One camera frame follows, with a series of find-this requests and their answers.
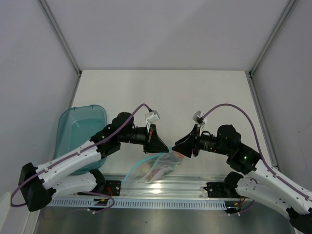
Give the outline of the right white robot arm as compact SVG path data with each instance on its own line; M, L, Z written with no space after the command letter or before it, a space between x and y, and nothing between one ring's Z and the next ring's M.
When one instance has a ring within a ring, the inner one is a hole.
M266 166L260 153L241 142L232 125L222 125L216 136L206 135L195 125L177 141L173 151L186 157L207 151L227 156L233 169L223 180L223 193L246 197L279 212L304 234L312 232L312 193L291 181L273 166Z

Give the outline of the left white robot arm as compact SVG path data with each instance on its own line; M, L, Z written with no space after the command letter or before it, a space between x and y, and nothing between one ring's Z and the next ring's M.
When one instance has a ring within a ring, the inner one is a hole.
M120 150L122 143L142 145L144 153L167 153L169 148L157 134L155 122L158 120L158 113L150 111L145 116L146 125L136 127L133 114L121 112L111 124L65 155L38 166L25 164L18 183L24 205L28 211L34 212L46 207L58 196L102 194L106 189L106 179L98 169L91 169L82 175L72 173L114 154Z

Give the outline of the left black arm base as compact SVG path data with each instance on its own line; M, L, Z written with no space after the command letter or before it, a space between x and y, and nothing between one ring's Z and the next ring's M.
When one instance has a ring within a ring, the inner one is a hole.
M78 195L86 195L85 192L92 192L97 194L119 196L121 181L107 180L105 185L98 185L95 181L81 180L78 182Z

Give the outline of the clear zip top bag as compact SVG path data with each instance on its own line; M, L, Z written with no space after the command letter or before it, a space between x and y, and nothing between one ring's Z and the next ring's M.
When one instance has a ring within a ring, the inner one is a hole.
M173 173L183 162L170 148L168 153L145 157L138 161L122 180L122 185L155 182Z

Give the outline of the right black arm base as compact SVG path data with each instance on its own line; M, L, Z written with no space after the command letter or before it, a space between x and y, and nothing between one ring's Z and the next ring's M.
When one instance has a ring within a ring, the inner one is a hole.
M203 187L203 190L207 192L209 198L240 198L244 197L237 193L235 190L237 187L236 183L228 182L207 182Z

